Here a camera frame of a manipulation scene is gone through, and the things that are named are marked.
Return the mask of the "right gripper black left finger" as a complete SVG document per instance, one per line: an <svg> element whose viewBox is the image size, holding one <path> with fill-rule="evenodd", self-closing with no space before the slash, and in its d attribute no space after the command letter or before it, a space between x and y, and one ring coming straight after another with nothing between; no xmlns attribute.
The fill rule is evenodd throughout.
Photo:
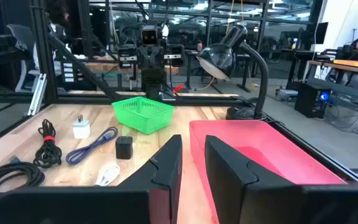
<svg viewBox="0 0 358 224"><path fill-rule="evenodd" d="M176 223L182 158L176 134L117 186L15 190L0 199L0 223Z"/></svg>

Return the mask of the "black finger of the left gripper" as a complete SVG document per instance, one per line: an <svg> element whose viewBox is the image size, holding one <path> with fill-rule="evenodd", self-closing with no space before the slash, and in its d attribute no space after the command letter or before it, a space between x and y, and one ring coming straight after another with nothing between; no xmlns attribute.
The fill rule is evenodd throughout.
<svg viewBox="0 0 358 224"><path fill-rule="evenodd" d="M118 49L119 68L131 68L137 64L136 48Z"/></svg>
<svg viewBox="0 0 358 224"><path fill-rule="evenodd" d="M165 50L165 63L172 67L185 66L185 49L182 45L168 45Z"/></svg>

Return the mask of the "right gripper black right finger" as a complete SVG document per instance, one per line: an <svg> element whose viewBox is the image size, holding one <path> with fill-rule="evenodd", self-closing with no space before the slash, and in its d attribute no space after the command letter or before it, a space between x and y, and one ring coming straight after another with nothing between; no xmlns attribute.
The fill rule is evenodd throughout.
<svg viewBox="0 0 358 224"><path fill-rule="evenodd" d="M204 157L220 223L358 223L358 185L294 184L216 136Z"/></svg>

